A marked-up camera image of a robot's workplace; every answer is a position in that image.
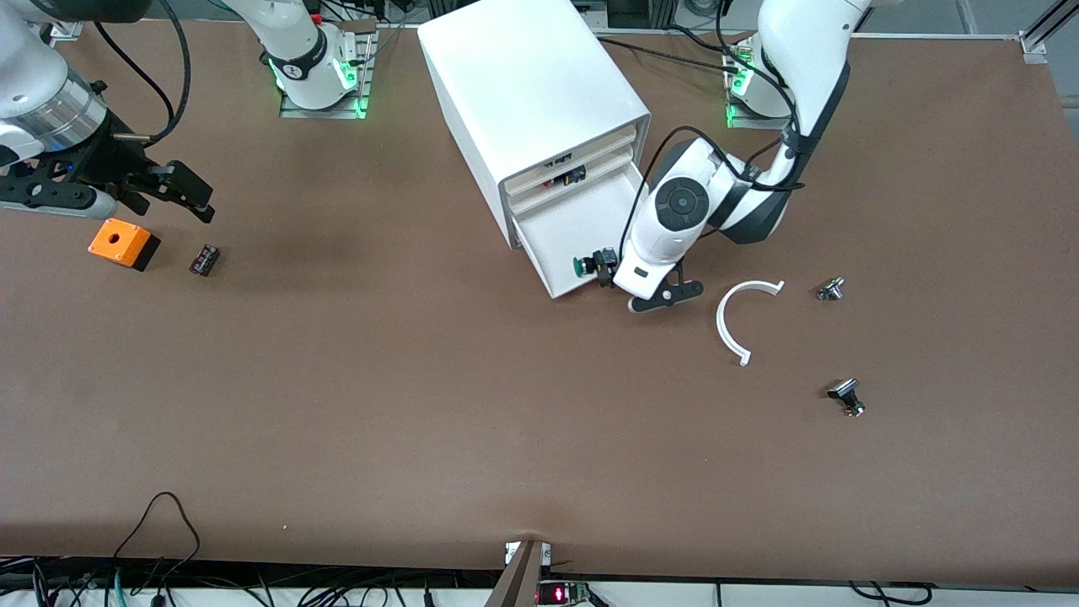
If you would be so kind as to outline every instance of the brown work table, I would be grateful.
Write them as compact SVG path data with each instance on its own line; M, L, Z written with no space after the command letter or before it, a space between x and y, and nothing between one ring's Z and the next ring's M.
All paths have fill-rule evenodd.
M111 29L175 99L168 24ZM163 239L139 274L86 252L96 221L0 217L0 553L111 554L169 489L206 558L497 567L536 536L585 572L1079 584L1079 153L1017 43L856 40L777 233L699 243L706 295L641 317L506 248L413 30L341 122L278 119L244 25L186 29L150 155L215 187L213 224L121 210ZM160 129L96 32L62 49ZM723 127L716 72L610 52L646 157L680 124L775 136ZM742 369L714 315L746 279L787 286L732 300ZM847 377L861 418L824 396ZM160 505L128 548L190 540Z

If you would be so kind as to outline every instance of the open drawer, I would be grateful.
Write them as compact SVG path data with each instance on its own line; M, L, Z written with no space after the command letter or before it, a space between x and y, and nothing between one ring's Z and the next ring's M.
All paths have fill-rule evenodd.
M629 157L605 173L511 212L517 238L552 298L596 278L578 277L573 258L590 256L607 246L618 247L640 185L641 173ZM641 198L647 195L645 189Z

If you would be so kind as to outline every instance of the white drawer unit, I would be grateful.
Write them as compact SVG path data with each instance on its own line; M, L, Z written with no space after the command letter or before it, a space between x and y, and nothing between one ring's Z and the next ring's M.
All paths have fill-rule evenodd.
M595 279L573 258L618 246L641 183L641 98L570 0L481 0L419 35L506 243L528 252L551 296Z

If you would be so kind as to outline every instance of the orange push button housing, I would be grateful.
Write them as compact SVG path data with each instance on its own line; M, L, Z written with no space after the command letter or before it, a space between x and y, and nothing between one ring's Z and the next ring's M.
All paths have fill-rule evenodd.
M160 244L161 239L146 227L120 219L106 219L87 250L103 259L141 272L146 270Z

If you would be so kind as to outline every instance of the c-shaped white piece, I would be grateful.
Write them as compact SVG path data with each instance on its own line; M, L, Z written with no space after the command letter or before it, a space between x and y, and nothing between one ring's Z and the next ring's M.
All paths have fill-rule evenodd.
M729 348L735 355L741 357L741 362L739 363L741 367L746 367L749 363L751 353L739 346L738 343L735 342L735 339L730 337L730 332L727 331L727 321L723 318L726 314L727 300L730 299L732 294L738 292L739 290L750 288L770 292L771 294L778 294L780 289L783 288L783 280L779 280L779 284L771 284L770 281L764 280L743 281L728 290L727 293L723 295L723 299L720 300L720 307L715 311L715 329L720 330L720 337L723 340L723 343L726 344L727 348Z

